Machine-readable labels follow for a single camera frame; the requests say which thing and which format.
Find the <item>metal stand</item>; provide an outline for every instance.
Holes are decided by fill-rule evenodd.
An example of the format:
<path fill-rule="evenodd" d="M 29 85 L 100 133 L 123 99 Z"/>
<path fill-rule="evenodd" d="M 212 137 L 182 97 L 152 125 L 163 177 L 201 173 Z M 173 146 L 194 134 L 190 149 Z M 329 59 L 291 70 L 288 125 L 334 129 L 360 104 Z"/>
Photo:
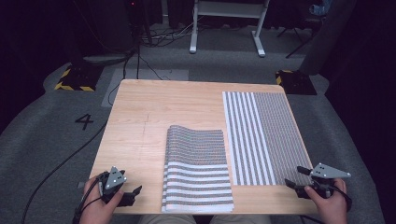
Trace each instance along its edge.
<path fill-rule="evenodd" d="M 259 56 L 264 57 L 265 51 L 260 41 L 260 32 L 262 31 L 262 23 L 264 22 L 267 12 L 268 3 L 269 0 L 266 0 L 264 4 L 240 4 L 195 0 L 190 53 L 195 53 L 197 51 L 198 15 L 206 15 L 259 19 L 257 30 L 251 33 Z"/>

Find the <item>gray carpet floor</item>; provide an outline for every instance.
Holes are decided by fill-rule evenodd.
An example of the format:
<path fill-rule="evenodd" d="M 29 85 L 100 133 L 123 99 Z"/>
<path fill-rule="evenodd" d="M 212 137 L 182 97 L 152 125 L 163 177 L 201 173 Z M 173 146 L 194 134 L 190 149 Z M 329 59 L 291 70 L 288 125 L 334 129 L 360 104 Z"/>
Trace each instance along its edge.
<path fill-rule="evenodd" d="M 198 35 L 196 54 L 189 54 L 190 37 L 186 36 L 163 48 L 142 47 L 141 57 L 154 70 L 187 70 L 190 81 L 276 84 L 275 71 L 300 66 L 309 45 L 285 59 L 300 44 L 294 32 L 277 38 L 280 30 L 263 30 L 261 39 L 267 55 L 260 58 L 249 33 L 253 29 L 204 30 Z M 309 33 L 302 32 L 302 37 L 308 36 Z M 136 62 L 136 56 L 128 62 L 129 73 L 136 69 Z M 111 107 L 102 103 L 122 64 L 104 69 L 97 91 L 56 91 L 54 87 L 67 65 L 48 75 L 43 83 L 45 95 L 28 105 L 0 136 L 3 183 L 0 223 L 21 222 L 23 210 L 38 184 L 89 141 L 110 114 Z M 140 65 L 141 69 L 149 69 L 145 63 Z M 321 75 L 311 79 L 318 95 L 288 95 L 288 100 L 312 163 L 323 162 L 352 173 L 346 180 L 348 194 L 353 199 L 349 223 L 384 223 L 375 184 L 346 127 L 324 96 L 327 80 Z M 83 124 L 75 120 L 86 114 L 92 115 L 93 123 L 84 131 Z M 89 177 L 102 134 L 100 132 L 42 185 L 30 204 L 26 223 L 71 222 L 82 196 L 76 185 Z M 115 215 L 112 223 L 136 223 L 138 218 Z M 272 221 L 301 223 L 297 216 L 273 216 Z"/>

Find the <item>folded striped placemat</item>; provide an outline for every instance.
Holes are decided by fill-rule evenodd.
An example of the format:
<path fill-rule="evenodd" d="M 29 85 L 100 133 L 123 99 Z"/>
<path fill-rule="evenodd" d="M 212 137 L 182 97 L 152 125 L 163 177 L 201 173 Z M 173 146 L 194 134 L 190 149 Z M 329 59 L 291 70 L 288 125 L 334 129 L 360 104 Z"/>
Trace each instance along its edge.
<path fill-rule="evenodd" d="M 233 210 L 222 130 L 196 131 L 172 125 L 164 168 L 164 213 Z"/>

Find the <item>hand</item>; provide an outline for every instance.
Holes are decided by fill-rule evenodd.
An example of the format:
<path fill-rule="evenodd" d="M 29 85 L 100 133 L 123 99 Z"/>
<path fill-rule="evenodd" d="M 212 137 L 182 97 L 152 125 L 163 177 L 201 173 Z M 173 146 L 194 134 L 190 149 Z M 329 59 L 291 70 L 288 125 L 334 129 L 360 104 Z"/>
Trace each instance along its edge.
<path fill-rule="evenodd" d="M 344 193 L 347 193 L 347 186 L 344 180 L 334 179 L 334 185 Z M 334 191 L 332 197 L 324 199 L 320 197 L 314 189 L 306 186 L 305 192 L 314 201 L 318 208 L 318 212 L 326 224 L 346 224 L 347 223 L 347 202 L 344 196 Z"/>
<path fill-rule="evenodd" d="M 95 181 L 95 177 L 85 183 L 84 194 L 88 191 L 90 186 Z M 100 198 L 99 186 L 96 184 L 93 187 L 90 195 L 87 198 L 87 201 L 84 203 L 85 207 L 88 203 L 95 201 L 88 205 L 85 210 L 82 212 L 80 224 L 107 224 L 110 222 L 111 217 L 113 216 L 114 209 L 116 209 L 117 205 L 122 199 L 123 192 L 119 190 L 114 197 L 111 199 L 108 204 L 103 202 L 101 199 L 95 201 Z"/>

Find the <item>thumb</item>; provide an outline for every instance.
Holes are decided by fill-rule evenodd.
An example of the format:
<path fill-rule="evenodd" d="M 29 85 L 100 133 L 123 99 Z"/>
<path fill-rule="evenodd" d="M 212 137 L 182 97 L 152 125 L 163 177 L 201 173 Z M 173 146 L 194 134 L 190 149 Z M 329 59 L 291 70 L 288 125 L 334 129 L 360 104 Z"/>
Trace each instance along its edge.
<path fill-rule="evenodd" d="M 318 205 L 318 203 L 320 202 L 320 200 L 323 199 L 323 198 L 320 197 L 320 195 L 318 195 L 317 192 L 316 192 L 314 189 L 312 189 L 311 187 L 305 186 L 304 189 L 305 189 L 306 194 L 308 194 L 308 196 L 312 199 L 312 201 L 314 201 L 314 203 L 315 203 L 316 205 Z"/>
<path fill-rule="evenodd" d="M 117 193 L 114 194 L 114 196 L 110 200 L 110 202 L 108 202 L 108 204 L 106 205 L 107 209 L 111 209 L 111 212 L 114 212 L 114 210 L 116 209 L 117 205 L 119 205 L 123 194 L 124 194 L 124 192 L 122 190 L 117 191 Z"/>

